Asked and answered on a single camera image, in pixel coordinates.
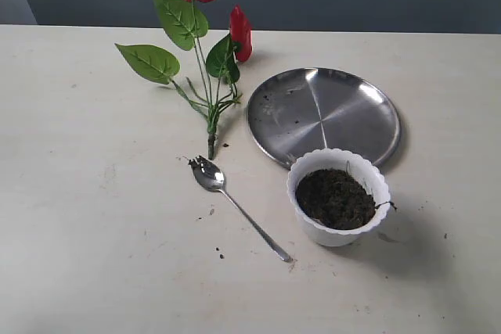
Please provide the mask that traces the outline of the metal spork spoon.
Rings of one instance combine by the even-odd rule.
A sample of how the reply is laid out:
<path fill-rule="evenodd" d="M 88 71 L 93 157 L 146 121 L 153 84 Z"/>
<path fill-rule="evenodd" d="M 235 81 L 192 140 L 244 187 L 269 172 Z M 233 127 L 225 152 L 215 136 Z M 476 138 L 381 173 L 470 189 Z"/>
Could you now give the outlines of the metal spork spoon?
<path fill-rule="evenodd" d="M 197 156 L 188 160 L 193 176 L 199 185 L 208 192 L 221 193 L 250 223 L 254 230 L 263 238 L 271 250 L 286 263 L 291 263 L 293 257 L 284 250 L 246 211 L 237 201 L 228 194 L 226 190 L 226 179 L 222 170 L 210 160 Z"/>

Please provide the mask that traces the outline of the white scalloped plastic pot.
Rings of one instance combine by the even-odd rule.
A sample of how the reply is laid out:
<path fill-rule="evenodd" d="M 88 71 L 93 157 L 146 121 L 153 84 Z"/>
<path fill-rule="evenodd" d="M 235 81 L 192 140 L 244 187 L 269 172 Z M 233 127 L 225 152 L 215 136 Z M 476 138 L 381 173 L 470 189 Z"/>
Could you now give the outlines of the white scalloped plastic pot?
<path fill-rule="evenodd" d="M 352 230 L 337 230 L 322 225 L 302 211 L 295 197 L 297 185 L 307 174 L 322 169 L 346 171 L 373 197 L 376 213 L 367 224 Z M 341 149 L 317 149 L 298 158 L 287 175 L 287 195 L 302 231 L 312 241 L 327 247 L 345 246 L 371 232 L 386 218 L 392 205 L 389 187 L 379 169 L 360 155 Z"/>

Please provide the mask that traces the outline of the round stainless steel plate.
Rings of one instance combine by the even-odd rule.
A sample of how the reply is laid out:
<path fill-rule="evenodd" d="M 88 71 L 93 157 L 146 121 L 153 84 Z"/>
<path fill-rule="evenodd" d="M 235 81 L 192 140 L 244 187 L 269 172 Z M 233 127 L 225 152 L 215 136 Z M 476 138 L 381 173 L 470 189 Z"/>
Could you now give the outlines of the round stainless steel plate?
<path fill-rule="evenodd" d="M 258 147 L 285 169 L 317 149 L 343 149 L 380 167 L 398 148 L 402 122 L 392 101 L 342 70 L 305 67 L 276 74 L 247 103 Z"/>

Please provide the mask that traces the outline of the artificial red anthurium plant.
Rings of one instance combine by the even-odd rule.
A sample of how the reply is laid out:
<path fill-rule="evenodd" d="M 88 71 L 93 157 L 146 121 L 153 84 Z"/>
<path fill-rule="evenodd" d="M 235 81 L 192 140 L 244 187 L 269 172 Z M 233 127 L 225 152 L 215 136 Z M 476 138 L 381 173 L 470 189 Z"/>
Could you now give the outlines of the artificial red anthurium plant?
<path fill-rule="evenodd" d="M 172 85 L 207 125 L 207 157 L 214 159 L 218 123 L 221 115 L 240 103 L 236 84 L 240 79 L 239 63 L 251 57 L 251 23 L 239 5 L 229 15 L 229 32 L 209 53 L 200 40 L 209 31 L 207 17 L 198 4 L 214 0 L 153 0 L 160 25 L 168 38 L 181 50 L 192 51 L 202 80 L 201 92 L 192 83 L 183 89 L 175 80 L 181 66 L 169 51 L 155 45 L 117 45 L 131 69 L 143 79 L 163 86 Z"/>

